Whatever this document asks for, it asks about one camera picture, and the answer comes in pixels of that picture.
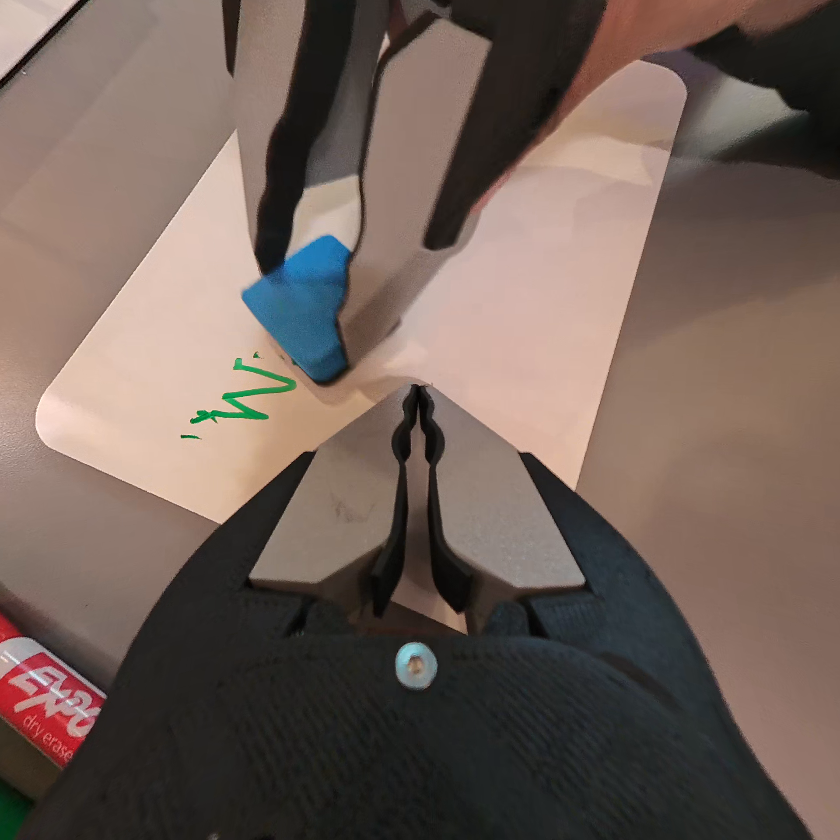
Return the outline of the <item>blue whiteboard eraser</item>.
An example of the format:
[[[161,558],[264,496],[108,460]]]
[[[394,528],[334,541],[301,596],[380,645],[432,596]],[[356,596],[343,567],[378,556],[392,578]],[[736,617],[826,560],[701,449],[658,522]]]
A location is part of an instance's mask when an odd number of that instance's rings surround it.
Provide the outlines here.
[[[350,254],[336,237],[321,236],[241,294],[268,335],[317,384],[332,382],[349,365],[337,318]]]

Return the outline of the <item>white metal stand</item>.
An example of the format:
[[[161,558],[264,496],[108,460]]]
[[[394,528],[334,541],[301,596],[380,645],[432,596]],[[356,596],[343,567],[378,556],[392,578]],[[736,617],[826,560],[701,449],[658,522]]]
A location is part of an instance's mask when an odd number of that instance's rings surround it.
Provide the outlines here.
[[[86,1],[1,1],[1,85],[25,68]]]

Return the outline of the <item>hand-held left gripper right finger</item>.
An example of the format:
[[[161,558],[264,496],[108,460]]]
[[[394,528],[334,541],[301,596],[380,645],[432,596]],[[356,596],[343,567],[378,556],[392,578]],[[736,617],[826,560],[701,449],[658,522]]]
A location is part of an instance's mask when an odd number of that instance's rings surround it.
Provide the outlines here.
[[[585,576],[519,451],[430,386],[418,388],[433,580],[459,614],[576,592]]]

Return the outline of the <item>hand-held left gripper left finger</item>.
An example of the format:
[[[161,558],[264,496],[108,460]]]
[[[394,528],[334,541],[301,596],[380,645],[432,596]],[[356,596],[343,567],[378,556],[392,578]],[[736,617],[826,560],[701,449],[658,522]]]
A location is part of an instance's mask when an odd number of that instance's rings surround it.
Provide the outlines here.
[[[384,614],[405,562],[417,403],[418,387],[406,386],[318,447],[250,572],[252,585]]]

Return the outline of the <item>person's right hand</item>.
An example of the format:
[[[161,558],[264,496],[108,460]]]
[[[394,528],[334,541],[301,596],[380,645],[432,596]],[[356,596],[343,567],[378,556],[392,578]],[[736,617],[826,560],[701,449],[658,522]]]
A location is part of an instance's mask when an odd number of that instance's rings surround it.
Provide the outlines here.
[[[683,49],[736,24],[750,1],[609,1],[558,109],[564,119],[604,81],[636,60]]]

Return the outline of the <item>red dry erase marker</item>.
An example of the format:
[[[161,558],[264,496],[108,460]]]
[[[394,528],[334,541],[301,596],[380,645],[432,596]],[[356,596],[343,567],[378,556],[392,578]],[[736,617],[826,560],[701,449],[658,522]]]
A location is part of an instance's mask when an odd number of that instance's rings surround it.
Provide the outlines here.
[[[39,642],[2,635],[1,718],[55,766],[72,761],[106,699]]]

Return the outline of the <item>green plastic bin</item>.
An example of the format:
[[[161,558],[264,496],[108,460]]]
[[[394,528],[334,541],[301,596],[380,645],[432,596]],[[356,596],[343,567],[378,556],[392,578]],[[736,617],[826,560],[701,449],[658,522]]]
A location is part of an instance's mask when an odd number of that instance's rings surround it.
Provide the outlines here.
[[[34,803],[3,780],[0,795],[1,839],[15,839]]]

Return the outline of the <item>white whiteboard sheet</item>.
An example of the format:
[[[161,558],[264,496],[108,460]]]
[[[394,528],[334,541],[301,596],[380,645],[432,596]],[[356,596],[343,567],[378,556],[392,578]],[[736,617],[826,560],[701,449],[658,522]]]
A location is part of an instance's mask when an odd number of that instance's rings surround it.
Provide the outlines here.
[[[49,448],[213,522],[381,393],[426,382],[572,485],[686,87],[638,61],[502,187],[345,395],[293,391],[240,299],[256,263],[232,134],[38,402]]]

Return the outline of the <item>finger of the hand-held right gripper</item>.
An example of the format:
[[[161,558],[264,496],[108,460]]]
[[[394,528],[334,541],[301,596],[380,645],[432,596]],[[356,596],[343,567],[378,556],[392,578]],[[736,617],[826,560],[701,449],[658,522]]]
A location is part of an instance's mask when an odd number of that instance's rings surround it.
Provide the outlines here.
[[[469,242],[425,245],[490,41],[426,13],[377,69],[360,174],[361,221],[337,317],[343,343],[381,343]]]
[[[386,1],[232,2],[234,121],[262,276],[287,256],[305,189],[357,175]]]

